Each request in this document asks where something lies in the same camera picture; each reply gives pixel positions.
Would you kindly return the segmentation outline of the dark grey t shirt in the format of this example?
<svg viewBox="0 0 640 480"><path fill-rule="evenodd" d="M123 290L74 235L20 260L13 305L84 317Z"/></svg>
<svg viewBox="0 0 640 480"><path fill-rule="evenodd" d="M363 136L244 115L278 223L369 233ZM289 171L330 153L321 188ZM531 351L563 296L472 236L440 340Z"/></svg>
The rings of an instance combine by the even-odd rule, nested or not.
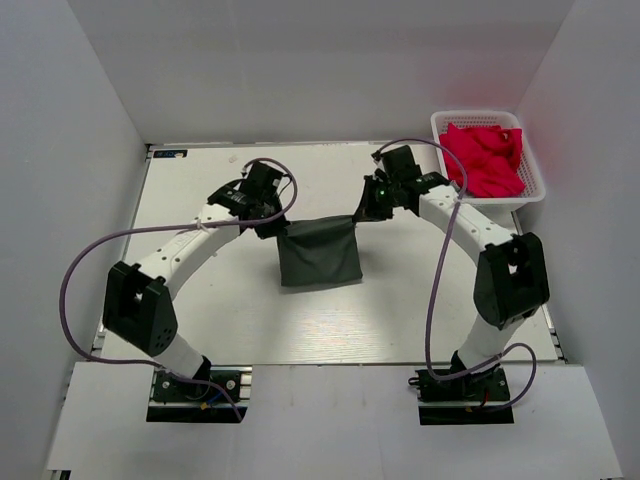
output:
<svg viewBox="0 0 640 480"><path fill-rule="evenodd" d="M328 287L363 277L351 215L294 221L276 239L282 287Z"/></svg>

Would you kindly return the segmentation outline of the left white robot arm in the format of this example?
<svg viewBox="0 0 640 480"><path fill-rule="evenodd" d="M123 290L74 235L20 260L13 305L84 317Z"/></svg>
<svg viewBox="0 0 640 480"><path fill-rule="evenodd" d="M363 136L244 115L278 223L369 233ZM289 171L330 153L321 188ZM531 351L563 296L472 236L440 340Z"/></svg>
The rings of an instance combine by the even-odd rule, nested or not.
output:
<svg viewBox="0 0 640 480"><path fill-rule="evenodd" d="M143 259L120 261L107 276L102 323L111 333L177 375L199 399L211 387L211 362L178 333L173 300L211 257L247 229L263 235L285 225L278 180L232 181L209 196L194 220Z"/></svg>

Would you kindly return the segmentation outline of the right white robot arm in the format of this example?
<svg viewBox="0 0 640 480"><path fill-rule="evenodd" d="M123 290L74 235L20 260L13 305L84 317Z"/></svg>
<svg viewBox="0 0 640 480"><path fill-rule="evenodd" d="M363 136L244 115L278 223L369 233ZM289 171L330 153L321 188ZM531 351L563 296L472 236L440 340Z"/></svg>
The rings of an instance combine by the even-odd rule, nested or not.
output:
<svg viewBox="0 0 640 480"><path fill-rule="evenodd" d="M385 221L403 208L438 227L445 239L431 287L425 326L425 361L429 375L451 381L461 397L472 399L488 385L485 371L516 346L509 341L550 297L541 240L532 233L515 235L496 224L440 174L393 182L381 171L364 177L364 189L354 214L356 222ZM449 244L458 245L473 261L476 274L473 302L476 319L451 358L447 374L433 369L432 322Z"/></svg>

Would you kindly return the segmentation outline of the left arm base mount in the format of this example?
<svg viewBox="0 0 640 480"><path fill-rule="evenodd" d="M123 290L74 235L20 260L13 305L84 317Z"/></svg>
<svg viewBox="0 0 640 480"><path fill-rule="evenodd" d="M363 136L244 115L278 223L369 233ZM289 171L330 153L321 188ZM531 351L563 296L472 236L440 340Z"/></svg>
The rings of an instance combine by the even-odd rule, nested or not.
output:
<svg viewBox="0 0 640 480"><path fill-rule="evenodd" d="M253 369L213 367L207 385L179 381L163 370L152 377L148 423L239 424L249 407Z"/></svg>

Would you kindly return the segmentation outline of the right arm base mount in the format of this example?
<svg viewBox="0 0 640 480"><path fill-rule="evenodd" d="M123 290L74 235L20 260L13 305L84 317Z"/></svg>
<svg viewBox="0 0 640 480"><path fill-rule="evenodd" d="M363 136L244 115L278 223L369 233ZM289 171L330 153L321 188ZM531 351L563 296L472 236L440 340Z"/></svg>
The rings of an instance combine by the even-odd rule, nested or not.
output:
<svg viewBox="0 0 640 480"><path fill-rule="evenodd" d="M514 423L511 400L502 367L490 372L437 381L427 370L416 370L408 385L417 393L421 426L507 425Z"/></svg>

